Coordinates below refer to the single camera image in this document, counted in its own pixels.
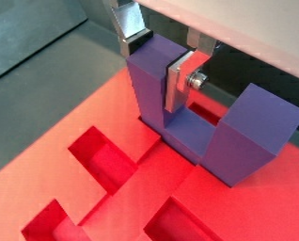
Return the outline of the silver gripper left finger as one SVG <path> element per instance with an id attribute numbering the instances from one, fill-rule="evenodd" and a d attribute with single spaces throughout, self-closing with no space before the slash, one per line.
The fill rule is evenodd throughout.
<path id="1" fill-rule="evenodd" d="M 145 27 L 138 3 L 133 0 L 101 0 L 114 30 L 120 53 L 128 57 L 153 37 L 153 31 Z"/>

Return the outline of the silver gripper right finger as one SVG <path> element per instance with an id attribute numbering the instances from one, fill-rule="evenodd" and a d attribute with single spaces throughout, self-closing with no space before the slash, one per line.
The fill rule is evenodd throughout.
<path id="1" fill-rule="evenodd" d="M 194 28 L 188 28 L 186 51 L 166 68 L 166 89 L 164 108 L 174 113 L 184 105 L 189 90 L 200 90 L 206 81 L 206 75 L 200 73 L 200 67 L 212 57 L 217 41 Z"/>

